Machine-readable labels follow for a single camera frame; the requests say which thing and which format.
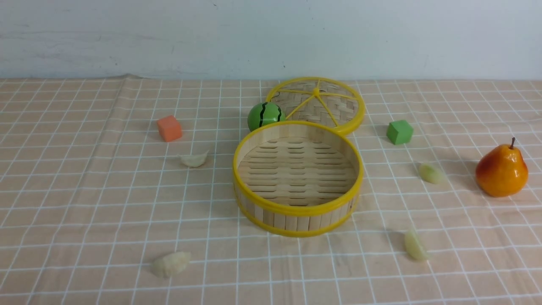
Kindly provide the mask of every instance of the green ball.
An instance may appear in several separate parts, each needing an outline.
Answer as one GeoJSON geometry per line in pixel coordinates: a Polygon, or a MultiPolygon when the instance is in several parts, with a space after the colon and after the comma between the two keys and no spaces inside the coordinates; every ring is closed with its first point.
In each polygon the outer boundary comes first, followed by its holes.
{"type": "Polygon", "coordinates": [[[248,113],[248,129],[254,131],[267,124],[280,122],[283,119],[282,111],[274,103],[259,103],[248,113]]]}

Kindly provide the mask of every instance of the green cube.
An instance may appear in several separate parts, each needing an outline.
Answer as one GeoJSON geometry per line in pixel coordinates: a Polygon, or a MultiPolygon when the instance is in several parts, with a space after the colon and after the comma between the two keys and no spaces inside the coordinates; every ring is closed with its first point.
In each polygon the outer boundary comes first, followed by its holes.
{"type": "Polygon", "coordinates": [[[399,145],[410,142],[413,133],[414,128],[407,120],[397,120],[388,125],[386,135],[394,145],[399,145]]]}

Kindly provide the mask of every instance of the wooden block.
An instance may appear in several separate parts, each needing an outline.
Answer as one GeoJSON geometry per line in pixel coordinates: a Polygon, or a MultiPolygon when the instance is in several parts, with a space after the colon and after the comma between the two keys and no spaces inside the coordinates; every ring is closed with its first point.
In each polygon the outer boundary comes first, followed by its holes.
{"type": "Polygon", "coordinates": [[[158,132],[165,142],[171,142],[183,136],[179,121],[174,116],[161,118],[156,124],[158,125],[158,132]]]}

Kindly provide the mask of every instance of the black stripe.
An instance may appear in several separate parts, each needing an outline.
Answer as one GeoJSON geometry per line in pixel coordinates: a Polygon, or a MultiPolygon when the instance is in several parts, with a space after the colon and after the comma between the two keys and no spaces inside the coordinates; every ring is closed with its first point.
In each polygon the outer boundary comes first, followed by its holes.
{"type": "Polygon", "coordinates": [[[262,111],[260,111],[260,127],[263,124],[263,113],[266,111],[267,102],[262,104],[262,111]]]}
{"type": "Polygon", "coordinates": [[[280,107],[277,106],[277,108],[279,109],[279,116],[278,116],[278,119],[277,122],[280,122],[280,116],[282,116],[282,111],[280,110],[280,107]]]}

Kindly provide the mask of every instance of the artificial pear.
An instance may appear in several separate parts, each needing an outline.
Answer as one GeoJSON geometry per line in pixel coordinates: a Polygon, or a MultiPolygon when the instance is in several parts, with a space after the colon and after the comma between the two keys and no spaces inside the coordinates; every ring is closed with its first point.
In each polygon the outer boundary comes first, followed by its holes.
{"type": "Polygon", "coordinates": [[[476,183],[492,197],[514,195],[527,184],[529,170],[514,142],[498,145],[476,166],[476,183]]]}

